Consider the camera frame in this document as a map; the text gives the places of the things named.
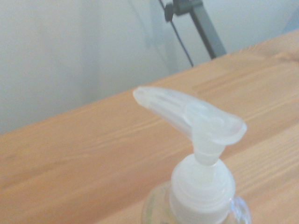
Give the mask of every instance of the white wall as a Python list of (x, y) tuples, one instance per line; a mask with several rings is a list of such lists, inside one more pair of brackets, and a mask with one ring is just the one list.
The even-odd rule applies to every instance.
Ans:
[[(204, 3), (228, 52), (279, 35), (299, 7)], [(208, 61), (190, 17), (174, 22), (194, 64)], [(0, 1), (0, 133), (189, 67), (158, 0)]]

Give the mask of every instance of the bottle cap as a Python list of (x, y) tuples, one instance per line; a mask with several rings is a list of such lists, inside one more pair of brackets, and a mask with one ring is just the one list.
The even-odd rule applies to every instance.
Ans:
[(216, 224), (230, 211), (235, 181), (219, 156), (238, 142), (245, 122), (193, 96), (157, 87), (134, 90), (136, 101), (168, 121), (193, 143), (194, 153), (171, 176), (170, 206), (182, 224)]

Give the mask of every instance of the pump nozzle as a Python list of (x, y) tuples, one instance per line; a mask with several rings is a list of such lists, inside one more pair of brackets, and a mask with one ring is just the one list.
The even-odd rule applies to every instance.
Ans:
[(167, 120), (192, 140), (194, 154), (171, 175), (172, 212), (183, 224), (221, 223), (235, 194), (232, 174), (219, 159), (226, 145), (238, 142), (245, 122), (190, 95), (156, 87), (139, 87), (136, 101)]
[(191, 139), (195, 157), (203, 165), (215, 164), (225, 146), (238, 142), (247, 130), (241, 118), (175, 90), (139, 87), (133, 95)]

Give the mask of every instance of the soap dispenser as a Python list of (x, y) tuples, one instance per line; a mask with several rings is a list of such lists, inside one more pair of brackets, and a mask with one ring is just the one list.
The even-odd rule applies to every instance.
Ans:
[(171, 181), (150, 192), (142, 224), (251, 224), (246, 203), (235, 196), (234, 178), (219, 159), (226, 145), (245, 134), (245, 122), (175, 90), (138, 87), (133, 95), (185, 134), (194, 148), (174, 168)]

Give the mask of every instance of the wooden tabletop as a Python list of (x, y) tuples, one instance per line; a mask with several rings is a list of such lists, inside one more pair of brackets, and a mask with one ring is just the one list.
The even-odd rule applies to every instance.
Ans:
[[(299, 223), (299, 31), (150, 85), (242, 117), (221, 156), (255, 224)], [(0, 223), (140, 224), (191, 142), (132, 90), (0, 136)]]

